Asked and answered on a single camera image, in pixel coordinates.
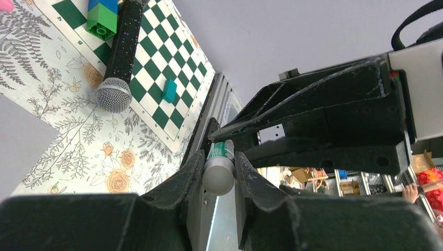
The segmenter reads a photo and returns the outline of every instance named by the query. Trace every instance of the microphone handle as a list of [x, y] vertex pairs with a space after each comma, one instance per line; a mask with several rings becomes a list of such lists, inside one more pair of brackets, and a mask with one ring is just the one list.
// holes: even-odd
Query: microphone handle
[[122, 9], [119, 12], [117, 34], [114, 36], [104, 79], [115, 77], [129, 85], [142, 16], [142, 3], [137, 0], [126, 0], [123, 2]]

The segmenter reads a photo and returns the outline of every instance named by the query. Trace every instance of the green and white cylinder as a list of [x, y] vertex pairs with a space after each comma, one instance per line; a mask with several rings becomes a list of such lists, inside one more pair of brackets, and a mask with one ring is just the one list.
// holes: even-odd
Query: green and white cylinder
[[234, 143], [213, 143], [204, 166], [203, 187], [217, 196], [229, 193], [234, 186]]

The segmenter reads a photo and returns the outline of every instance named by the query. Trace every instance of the green block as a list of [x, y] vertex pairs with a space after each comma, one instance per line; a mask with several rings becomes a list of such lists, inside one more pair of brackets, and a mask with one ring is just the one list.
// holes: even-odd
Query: green block
[[88, 12], [86, 30], [99, 39], [106, 41], [117, 33], [117, 14], [102, 4], [97, 4]]

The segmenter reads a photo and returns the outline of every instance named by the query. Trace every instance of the toy building block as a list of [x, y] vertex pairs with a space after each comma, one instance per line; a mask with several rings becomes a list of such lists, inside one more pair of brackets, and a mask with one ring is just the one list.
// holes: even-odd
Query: toy building block
[[108, 10], [117, 14], [118, 0], [89, 0], [88, 11], [92, 10], [97, 4], [102, 4]]
[[172, 79], [166, 80], [165, 87], [163, 88], [162, 98], [166, 102], [172, 103], [174, 102], [174, 99], [176, 97], [176, 92], [177, 92], [177, 84]]
[[[113, 2], [115, 7], [111, 6], [111, 9], [115, 9], [115, 12], [107, 8], [102, 2], [109, 6], [111, 6], [110, 2]], [[117, 1], [91, 0], [89, 5], [93, 7], [88, 11], [86, 30], [103, 41], [112, 38], [117, 33]]]

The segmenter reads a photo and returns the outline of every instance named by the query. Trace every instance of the pink object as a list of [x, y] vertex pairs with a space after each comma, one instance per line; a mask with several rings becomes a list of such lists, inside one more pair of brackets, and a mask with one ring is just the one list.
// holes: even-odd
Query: pink object
[[0, 12], [12, 12], [14, 10], [14, 4], [11, 0], [0, 0]]

